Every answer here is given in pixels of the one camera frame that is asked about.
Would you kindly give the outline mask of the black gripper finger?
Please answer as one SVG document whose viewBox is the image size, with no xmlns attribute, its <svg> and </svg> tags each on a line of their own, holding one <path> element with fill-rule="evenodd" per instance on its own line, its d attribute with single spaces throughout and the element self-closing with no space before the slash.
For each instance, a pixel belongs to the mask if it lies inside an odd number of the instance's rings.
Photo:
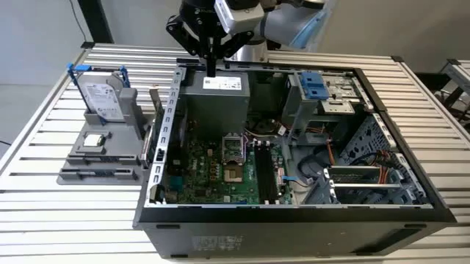
<svg viewBox="0 0 470 264">
<path fill-rule="evenodd" d="M 198 55 L 206 60 L 208 77 L 213 77 L 213 53 L 210 38 L 205 29 L 205 22 L 198 16 L 189 25 L 196 27 L 198 39 L 185 28 L 185 20 L 179 15 L 174 15 L 169 18 L 166 30 L 188 52 L 194 56 Z"/>
<path fill-rule="evenodd" d="M 250 39 L 254 37 L 254 31 L 245 31 L 237 33 L 225 43 L 222 43 L 222 38 L 226 34 L 217 32 L 213 38 L 213 48 L 212 48 L 212 76 L 217 76 L 217 61 L 224 58 L 232 57 L 237 51 L 242 48 L 245 44 L 249 43 Z"/>
</svg>

